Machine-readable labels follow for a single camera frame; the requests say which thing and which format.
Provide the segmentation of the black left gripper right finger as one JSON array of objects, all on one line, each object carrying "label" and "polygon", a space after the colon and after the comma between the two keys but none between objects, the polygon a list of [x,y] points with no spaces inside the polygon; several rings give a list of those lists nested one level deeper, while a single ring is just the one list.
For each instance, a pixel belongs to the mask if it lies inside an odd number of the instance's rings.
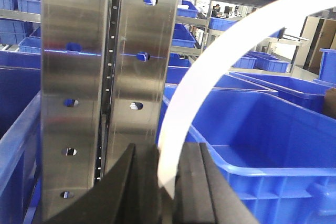
[{"label": "black left gripper right finger", "polygon": [[173,223],[259,223],[223,177],[205,143],[184,143],[173,202]]}]

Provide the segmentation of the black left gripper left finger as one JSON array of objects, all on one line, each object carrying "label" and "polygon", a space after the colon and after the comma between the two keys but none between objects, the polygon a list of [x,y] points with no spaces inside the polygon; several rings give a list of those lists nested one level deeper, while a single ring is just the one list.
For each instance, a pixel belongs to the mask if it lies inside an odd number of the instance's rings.
[{"label": "black left gripper left finger", "polygon": [[155,144],[129,144],[102,180],[46,223],[160,223]]}]

